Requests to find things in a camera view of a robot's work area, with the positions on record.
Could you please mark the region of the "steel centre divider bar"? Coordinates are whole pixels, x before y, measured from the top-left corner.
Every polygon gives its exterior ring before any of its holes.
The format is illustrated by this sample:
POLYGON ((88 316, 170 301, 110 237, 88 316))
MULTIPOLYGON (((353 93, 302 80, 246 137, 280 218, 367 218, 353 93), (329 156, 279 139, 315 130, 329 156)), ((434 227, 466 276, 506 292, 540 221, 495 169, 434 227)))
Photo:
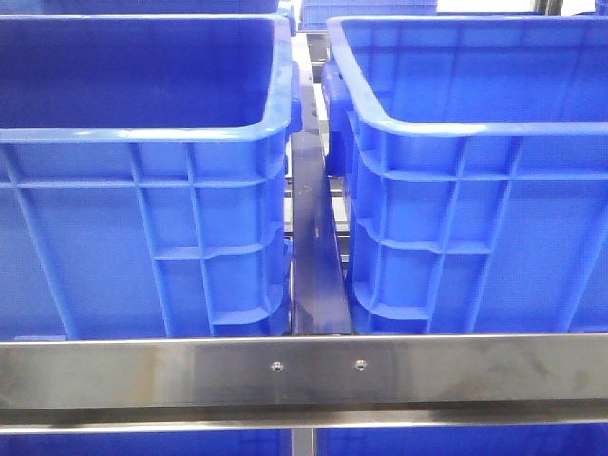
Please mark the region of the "steel centre divider bar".
POLYGON ((314 86, 300 83, 303 128, 292 141, 294 335, 352 333, 314 86))

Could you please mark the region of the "blue plastic crate left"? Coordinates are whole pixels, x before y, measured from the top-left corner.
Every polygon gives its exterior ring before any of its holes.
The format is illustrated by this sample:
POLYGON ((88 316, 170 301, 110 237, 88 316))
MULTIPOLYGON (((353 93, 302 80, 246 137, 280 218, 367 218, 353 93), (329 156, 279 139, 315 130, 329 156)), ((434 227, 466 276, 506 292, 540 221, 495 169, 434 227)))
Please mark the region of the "blue plastic crate left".
POLYGON ((1 19, 1 336, 277 336, 289 327, 277 15, 1 19))

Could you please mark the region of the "blue plastic crate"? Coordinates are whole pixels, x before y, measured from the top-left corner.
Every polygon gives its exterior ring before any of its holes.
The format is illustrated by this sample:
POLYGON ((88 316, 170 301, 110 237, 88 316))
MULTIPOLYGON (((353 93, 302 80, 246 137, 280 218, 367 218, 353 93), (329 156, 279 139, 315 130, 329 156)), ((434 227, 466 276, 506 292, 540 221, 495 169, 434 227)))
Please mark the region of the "blue plastic crate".
POLYGON ((327 23, 362 334, 607 328, 607 20, 327 23))
POLYGON ((1 336, 277 336, 289 327, 277 15, 1 19, 1 336))

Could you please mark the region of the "blue plastic crate right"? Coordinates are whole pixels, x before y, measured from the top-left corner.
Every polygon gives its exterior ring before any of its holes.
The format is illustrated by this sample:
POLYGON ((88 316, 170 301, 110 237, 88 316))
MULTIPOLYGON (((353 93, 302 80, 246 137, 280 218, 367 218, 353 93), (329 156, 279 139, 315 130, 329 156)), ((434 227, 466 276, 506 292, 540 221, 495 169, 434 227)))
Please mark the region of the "blue plastic crate right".
POLYGON ((607 20, 327 23, 362 334, 607 328, 607 20))

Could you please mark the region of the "blue crate rear right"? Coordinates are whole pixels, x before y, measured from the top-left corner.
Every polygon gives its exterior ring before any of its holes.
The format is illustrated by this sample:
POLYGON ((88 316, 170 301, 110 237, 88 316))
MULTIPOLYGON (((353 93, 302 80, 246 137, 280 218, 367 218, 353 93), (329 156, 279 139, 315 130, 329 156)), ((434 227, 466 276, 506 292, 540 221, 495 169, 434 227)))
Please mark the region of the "blue crate rear right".
POLYGON ((435 15, 437 7, 434 0, 303 1, 300 29, 325 30, 328 19, 343 16, 435 15))

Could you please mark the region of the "blue crate lower left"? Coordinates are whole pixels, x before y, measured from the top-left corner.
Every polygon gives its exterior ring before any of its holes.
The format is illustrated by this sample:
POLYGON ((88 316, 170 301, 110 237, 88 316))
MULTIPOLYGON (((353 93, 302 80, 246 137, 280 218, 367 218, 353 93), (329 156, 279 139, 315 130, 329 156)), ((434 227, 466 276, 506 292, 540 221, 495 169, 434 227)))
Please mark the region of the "blue crate lower left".
POLYGON ((1 437, 3 455, 289 455, 284 430, 17 434, 1 437))

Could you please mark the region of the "blue crate rear left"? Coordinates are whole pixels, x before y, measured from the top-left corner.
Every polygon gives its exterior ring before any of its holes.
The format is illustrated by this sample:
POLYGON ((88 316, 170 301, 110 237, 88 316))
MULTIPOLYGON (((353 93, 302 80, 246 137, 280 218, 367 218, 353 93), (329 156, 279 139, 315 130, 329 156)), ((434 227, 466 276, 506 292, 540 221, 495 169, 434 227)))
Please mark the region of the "blue crate rear left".
POLYGON ((109 0, 34 1, 33 11, 43 14, 275 14, 288 20, 296 35, 295 11, 290 1, 274 0, 109 0))

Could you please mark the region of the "blue crate lower right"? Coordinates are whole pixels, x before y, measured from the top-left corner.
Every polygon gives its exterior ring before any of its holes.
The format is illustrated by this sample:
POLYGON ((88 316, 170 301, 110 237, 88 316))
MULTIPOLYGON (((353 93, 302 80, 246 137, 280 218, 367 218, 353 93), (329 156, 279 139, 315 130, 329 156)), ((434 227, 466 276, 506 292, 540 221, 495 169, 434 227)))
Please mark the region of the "blue crate lower right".
POLYGON ((319 455, 605 455, 605 424, 320 429, 319 455))

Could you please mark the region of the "stainless steel front rail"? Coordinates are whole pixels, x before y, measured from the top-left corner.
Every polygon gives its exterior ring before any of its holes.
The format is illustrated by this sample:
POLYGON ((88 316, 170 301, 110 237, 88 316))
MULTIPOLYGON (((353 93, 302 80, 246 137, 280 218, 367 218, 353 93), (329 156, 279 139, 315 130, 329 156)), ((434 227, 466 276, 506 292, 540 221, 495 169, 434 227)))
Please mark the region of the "stainless steel front rail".
POLYGON ((296 336, 1 347, 17 433, 602 423, 607 337, 296 336))

